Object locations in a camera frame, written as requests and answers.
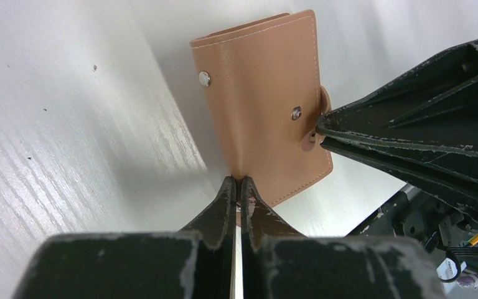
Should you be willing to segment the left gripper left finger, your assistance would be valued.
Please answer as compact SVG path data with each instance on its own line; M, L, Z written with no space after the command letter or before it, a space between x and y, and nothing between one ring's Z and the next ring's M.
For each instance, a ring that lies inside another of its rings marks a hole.
M237 184L176 232L61 234L35 252L14 298L231 298Z

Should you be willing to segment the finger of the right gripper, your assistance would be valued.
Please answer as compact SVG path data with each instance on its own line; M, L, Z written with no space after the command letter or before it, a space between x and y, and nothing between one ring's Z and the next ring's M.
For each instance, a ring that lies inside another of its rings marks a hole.
M351 145L478 157L478 39L441 51L322 115L317 130Z
M478 184L376 151L326 137L321 146L333 153L384 171L470 216L478 224Z

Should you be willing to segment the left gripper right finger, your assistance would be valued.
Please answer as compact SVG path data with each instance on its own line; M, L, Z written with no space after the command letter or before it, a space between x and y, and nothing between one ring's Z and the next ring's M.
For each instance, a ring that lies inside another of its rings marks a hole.
M436 268L407 237L306 237L240 187L245 298L445 298Z

